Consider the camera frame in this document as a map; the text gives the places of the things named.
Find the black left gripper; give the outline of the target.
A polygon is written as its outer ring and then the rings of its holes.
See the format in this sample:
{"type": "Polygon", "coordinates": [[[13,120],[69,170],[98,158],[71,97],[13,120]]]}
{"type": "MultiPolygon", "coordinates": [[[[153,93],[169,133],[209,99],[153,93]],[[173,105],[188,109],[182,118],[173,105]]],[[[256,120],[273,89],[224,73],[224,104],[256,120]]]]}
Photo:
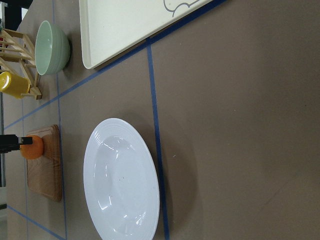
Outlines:
{"type": "Polygon", "coordinates": [[[9,153],[11,151],[19,151],[20,145],[32,145],[32,137],[17,137],[14,134],[6,134],[0,136],[0,152],[9,153]]]}

